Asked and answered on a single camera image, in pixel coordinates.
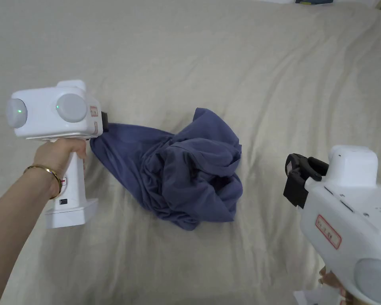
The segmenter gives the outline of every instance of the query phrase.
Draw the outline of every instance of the white plastic housing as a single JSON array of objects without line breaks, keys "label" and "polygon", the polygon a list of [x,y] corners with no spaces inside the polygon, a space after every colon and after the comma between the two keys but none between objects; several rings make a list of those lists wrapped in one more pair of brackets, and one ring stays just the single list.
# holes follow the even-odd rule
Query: white plastic housing
[{"label": "white plastic housing", "polygon": [[[24,103],[25,112],[17,110],[19,100]],[[88,139],[103,133],[100,103],[86,93],[86,85],[80,80],[13,93],[7,106],[11,125],[24,122],[18,119],[17,112],[25,115],[26,120],[14,131],[18,137],[26,139]],[[67,171],[62,177],[61,193],[53,202],[54,207],[45,213],[49,228],[84,224],[96,212],[98,200],[86,200],[83,161],[75,152],[71,153]]]},{"label": "white plastic housing", "polygon": [[[332,149],[327,175],[309,178],[301,230],[342,285],[358,299],[381,305],[381,185],[378,161],[365,147]],[[337,290],[331,301],[338,305]]]}]

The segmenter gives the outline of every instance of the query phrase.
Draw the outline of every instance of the white base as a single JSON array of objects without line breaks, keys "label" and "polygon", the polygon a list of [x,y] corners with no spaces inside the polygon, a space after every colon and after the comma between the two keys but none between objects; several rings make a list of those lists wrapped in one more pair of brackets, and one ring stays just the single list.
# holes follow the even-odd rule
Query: white base
[{"label": "white base", "polygon": [[86,205],[57,209],[53,208],[45,212],[48,228],[60,228],[62,226],[77,226],[88,222],[98,209],[99,200],[88,199]]}]

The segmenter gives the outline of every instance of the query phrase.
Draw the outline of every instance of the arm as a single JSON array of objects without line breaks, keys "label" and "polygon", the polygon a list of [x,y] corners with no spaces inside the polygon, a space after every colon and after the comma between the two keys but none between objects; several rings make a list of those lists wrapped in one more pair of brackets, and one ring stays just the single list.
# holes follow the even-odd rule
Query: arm
[{"label": "arm", "polygon": [[[62,177],[69,154],[75,151],[84,158],[85,148],[86,142],[82,139],[47,142],[37,150],[34,164],[48,167]],[[17,257],[45,204],[58,191],[59,186],[51,173],[32,168],[0,198],[0,298]]]}]

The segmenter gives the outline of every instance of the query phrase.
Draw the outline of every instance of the crumpled fabric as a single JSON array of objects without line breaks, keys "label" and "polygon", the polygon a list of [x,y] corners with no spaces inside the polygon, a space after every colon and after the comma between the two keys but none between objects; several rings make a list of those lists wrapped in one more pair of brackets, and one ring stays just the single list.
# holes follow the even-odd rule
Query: crumpled fabric
[{"label": "crumpled fabric", "polygon": [[140,205],[185,230],[201,221],[229,222],[236,215],[242,184],[235,170],[239,138],[208,109],[174,135],[158,129],[109,124],[90,140],[101,163]]}]

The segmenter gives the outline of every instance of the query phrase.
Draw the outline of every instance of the forearm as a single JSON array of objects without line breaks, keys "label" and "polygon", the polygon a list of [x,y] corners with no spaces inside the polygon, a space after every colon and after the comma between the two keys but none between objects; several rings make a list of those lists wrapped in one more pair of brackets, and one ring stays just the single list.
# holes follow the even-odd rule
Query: forearm
[{"label": "forearm", "polygon": [[0,199],[0,298],[25,241],[51,197],[53,179],[42,169],[30,169]]}]

